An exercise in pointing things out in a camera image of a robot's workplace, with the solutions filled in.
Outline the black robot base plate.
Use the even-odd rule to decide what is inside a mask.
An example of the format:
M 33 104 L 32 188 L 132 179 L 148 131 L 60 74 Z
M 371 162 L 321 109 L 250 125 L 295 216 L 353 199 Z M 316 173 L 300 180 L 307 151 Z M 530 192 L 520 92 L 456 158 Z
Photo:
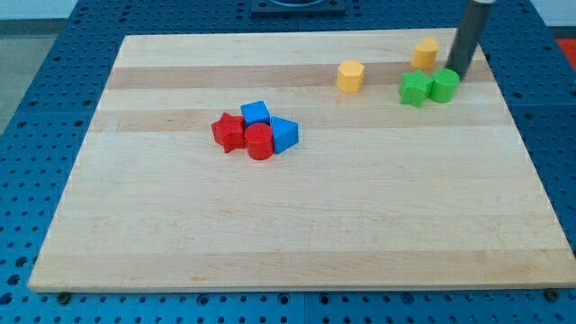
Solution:
M 250 14 L 254 17 L 272 14 L 344 14 L 346 0 L 253 0 Z

